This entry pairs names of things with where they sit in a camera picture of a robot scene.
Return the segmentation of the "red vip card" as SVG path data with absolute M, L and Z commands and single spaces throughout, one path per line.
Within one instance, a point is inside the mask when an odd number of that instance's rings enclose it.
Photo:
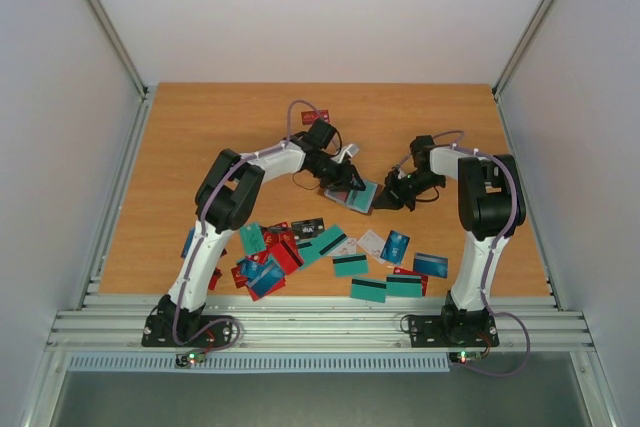
M 340 204 L 347 204 L 348 203 L 348 199 L 350 196 L 350 192 L 349 191 L 335 191 L 335 190 L 330 190 L 330 189 L 326 189 L 325 190 L 325 196 L 337 203 Z

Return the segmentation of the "brown leather card holder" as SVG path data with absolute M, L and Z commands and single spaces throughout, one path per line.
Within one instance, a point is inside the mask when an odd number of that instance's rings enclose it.
M 320 194 L 330 201 L 346 207 L 347 209 L 363 215 L 370 215 L 373 210 L 373 202 L 379 191 L 380 185 L 364 180 L 363 191 L 337 191 L 321 188 Z

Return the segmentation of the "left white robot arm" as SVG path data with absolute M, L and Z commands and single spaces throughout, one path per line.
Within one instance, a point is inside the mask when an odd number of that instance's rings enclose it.
M 208 284 L 231 237 L 249 220 L 262 185 L 285 175 L 307 171 L 322 187 L 362 191 L 365 184 L 352 158 L 359 148 L 340 143 L 327 151 L 339 131 L 322 119 L 309 130 L 289 135 L 263 150 L 220 152 L 196 196 L 196 221 L 181 271 L 145 321 L 143 344 L 189 345 L 218 323 L 203 310 Z

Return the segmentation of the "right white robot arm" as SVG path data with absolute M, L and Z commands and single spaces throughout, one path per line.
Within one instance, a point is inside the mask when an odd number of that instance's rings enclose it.
M 396 166 L 375 198 L 375 209 L 414 210 L 418 196 L 457 182 L 458 216 L 466 232 L 461 267 L 441 313 L 425 326 L 447 345 L 492 337 L 493 314 L 487 306 L 502 250 L 526 219 L 526 206 L 515 158 L 489 155 L 452 143 L 438 145 L 430 135 L 410 143 L 415 170 Z

